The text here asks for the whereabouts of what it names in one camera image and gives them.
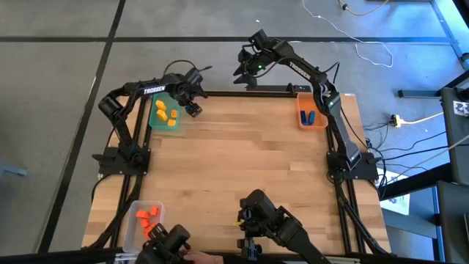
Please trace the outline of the silver metal bracket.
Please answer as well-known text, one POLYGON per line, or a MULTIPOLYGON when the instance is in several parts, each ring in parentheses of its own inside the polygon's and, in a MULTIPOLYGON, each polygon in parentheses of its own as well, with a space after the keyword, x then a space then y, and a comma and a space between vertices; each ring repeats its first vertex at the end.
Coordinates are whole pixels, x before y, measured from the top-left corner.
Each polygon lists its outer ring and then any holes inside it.
POLYGON ((326 258, 331 264, 361 264, 361 261, 356 258, 332 256, 327 256, 326 258))

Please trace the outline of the grey floor bracket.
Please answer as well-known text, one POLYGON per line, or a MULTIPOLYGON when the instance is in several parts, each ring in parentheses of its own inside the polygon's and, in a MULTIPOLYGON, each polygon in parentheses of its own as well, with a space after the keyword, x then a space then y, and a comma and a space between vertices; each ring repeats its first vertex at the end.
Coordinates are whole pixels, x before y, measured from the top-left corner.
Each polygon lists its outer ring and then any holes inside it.
POLYGON ((26 169, 22 169, 20 167, 9 164, 0 164, 0 177, 5 173, 10 173, 22 177, 25 177, 28 174, 26 169))

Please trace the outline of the black side table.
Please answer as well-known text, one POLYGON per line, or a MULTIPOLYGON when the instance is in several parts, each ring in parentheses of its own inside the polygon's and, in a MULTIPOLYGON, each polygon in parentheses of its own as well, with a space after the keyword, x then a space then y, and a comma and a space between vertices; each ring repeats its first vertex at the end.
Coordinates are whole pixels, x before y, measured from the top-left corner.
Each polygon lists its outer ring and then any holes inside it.
POLYGON ((469 117, 454 114, 453 101, 469 102, 462 99, 463 89, 443 88, 441 90, 441 105, 443 107, 446 137, 450 147, 450 157, 453 181, 469 186, 469 117))

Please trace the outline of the black aluminium table frame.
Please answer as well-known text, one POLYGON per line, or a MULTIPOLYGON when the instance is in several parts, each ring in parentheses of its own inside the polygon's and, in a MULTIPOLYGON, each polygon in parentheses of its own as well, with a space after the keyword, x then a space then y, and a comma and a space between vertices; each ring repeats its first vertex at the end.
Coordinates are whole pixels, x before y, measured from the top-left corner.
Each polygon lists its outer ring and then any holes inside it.
POLYGON ((175 131, 151 129, 152 101, 136 103, 127 124, 150 150, 149 169, 141 177, 112 175, 97 187, 84 245, 110 224, 119 200, 137 191, 139 200, 163 204, 164 226, 181 224, 193 249, 235 254, 243 237, 240 200, 261 189, 302 223, 323 254, 361 250, 327 177, 336 140, 326 130, 300 128, 294 97, 212 91, 198 103, 202 113, 181 114, 175 131))

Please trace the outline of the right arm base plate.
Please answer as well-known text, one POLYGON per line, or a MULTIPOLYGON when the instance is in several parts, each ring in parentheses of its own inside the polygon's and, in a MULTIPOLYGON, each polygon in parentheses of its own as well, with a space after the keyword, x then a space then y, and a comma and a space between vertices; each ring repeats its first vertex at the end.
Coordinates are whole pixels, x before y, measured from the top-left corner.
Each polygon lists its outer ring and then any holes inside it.
POLYGON ((372 153, 359 153, 348 161, 336 152, 327 153, 328 173, 335 180, 376 180, 377 167, 372 153))

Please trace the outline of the dark floor bar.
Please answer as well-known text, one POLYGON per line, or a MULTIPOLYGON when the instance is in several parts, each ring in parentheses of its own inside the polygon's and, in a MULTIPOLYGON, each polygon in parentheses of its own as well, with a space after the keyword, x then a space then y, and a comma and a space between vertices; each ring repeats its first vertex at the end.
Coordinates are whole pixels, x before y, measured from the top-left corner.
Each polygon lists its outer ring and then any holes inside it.
POLYGON ((440 90, 399 90, 399 98, 439 98, 440 90))

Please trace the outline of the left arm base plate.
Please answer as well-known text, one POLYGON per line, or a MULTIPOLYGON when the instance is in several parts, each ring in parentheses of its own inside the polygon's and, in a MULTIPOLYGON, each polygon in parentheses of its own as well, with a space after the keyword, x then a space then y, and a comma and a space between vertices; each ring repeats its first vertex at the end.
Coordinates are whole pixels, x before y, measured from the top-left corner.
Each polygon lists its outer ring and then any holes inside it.
POLYGON ((143 149, 139 159, 128 159, 118 147, 106 147, 103 154, 93 154, 103 175, 145 175, 148 172, 151 150, 143 149))

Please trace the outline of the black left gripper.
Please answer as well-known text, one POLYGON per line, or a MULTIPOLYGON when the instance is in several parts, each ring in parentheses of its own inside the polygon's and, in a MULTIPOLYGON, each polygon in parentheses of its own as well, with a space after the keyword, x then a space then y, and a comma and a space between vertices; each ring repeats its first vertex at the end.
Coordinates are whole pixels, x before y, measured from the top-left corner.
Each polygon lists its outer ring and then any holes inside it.
POLYGON ((176 84, 171 91, 171 97, 175 99, 180 105, 192 107, 192 117, 197 117, 202 112, 202 108, 192 102, 195 97, 202 97, 207 99, 207 93, 202 89, 199 83, 180 83, 176 84))

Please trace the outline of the black white fiducial tag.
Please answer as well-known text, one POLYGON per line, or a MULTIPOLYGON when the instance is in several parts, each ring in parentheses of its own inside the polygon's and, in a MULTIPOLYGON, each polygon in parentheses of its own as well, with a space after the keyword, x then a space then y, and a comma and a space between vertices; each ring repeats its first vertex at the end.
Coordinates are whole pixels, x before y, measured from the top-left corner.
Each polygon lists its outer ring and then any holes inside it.
POLYGON ((453 101, 453 111, 454 114, 469 117, 469 102, 462 102, 462 101, 453 101))

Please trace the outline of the black mounting bar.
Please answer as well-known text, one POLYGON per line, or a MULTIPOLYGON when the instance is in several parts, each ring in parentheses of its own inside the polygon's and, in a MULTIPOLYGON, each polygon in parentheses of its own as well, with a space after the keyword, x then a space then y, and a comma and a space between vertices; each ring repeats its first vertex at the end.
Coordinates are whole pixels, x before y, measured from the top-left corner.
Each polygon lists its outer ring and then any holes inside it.
POLYGON ((309 85, 296 85, 296 84, 285 84, 285 85, 257 85, 257 86, 246 86, 248 91, 268 91, 268 92, 310 92, 311 87, 309 85))

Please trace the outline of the teal translucent plastic bin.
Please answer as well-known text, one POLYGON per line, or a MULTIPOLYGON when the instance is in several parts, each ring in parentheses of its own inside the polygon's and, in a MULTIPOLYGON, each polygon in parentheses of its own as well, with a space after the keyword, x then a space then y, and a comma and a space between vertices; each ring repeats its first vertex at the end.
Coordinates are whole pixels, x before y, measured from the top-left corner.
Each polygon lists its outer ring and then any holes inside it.
POLYGON ((180 124, 180 115, 181 115, 180 106, 177 103, 177 101, 169 95, 169 93, 162 92, 162 93, 154 94, 152 96, 152 108, 150 110, 150 116, 149 116, 149 126, 152 129, 159 130, 159 131, 175 131, 178 129, 178 126, 180 124), (156 100, 162 100, 166 104, 165 112, 168 116, 168 120, 165 122, 160 120, 156 114, 158 110, 158 107, 155 105, 156 100), (172 110, 178 111, 177 118, 171 117, 172 110), (176 120, 176 125, 174 127, 169 127, 167 125, 169 120, 176 120))

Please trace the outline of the person's hand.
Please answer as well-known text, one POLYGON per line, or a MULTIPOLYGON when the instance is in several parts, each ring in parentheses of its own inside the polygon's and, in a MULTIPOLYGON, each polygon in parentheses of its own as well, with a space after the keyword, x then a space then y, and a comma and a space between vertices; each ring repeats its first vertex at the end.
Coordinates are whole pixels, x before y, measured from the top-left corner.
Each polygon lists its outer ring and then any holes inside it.
POLYGON ((222 256, 199 251, 187 251, 183 258, 184 260, 193 262, 193 264, 224 264, 222 256))

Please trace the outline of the blue metal table leg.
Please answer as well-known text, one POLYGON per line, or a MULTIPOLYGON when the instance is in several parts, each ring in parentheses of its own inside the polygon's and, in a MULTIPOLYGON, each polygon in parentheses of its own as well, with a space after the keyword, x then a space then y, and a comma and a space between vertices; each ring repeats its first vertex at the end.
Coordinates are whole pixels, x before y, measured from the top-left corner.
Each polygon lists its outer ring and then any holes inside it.
POLYGON ((469 7, 465 0, 432 0, 432 7, 464 70, 469 70, 469 7))

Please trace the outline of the white paper sheet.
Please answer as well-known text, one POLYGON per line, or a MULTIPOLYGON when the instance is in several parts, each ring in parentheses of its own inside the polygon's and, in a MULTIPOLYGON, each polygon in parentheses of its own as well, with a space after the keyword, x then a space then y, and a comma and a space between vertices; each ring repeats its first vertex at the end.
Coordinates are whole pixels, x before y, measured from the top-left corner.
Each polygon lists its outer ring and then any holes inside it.
POLYGON ((405 194, 400 197, 380 201, 380 207, 382 209, 408 216, 410 212, 410 195, 405 194))

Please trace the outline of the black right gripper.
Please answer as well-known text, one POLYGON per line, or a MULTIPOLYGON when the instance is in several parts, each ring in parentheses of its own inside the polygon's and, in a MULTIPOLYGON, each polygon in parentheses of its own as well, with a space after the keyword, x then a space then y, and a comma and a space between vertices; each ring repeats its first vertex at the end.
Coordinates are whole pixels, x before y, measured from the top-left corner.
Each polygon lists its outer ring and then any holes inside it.
POLYGON ((256 87, 257 80, 253 76, 277 60, 278 52, 268 45, 262 50, 256 50, 251 44, 243 45, 238 54, 240 66, 233 73, 233 76, 239 76, 234 80, 234 84, 256 87))

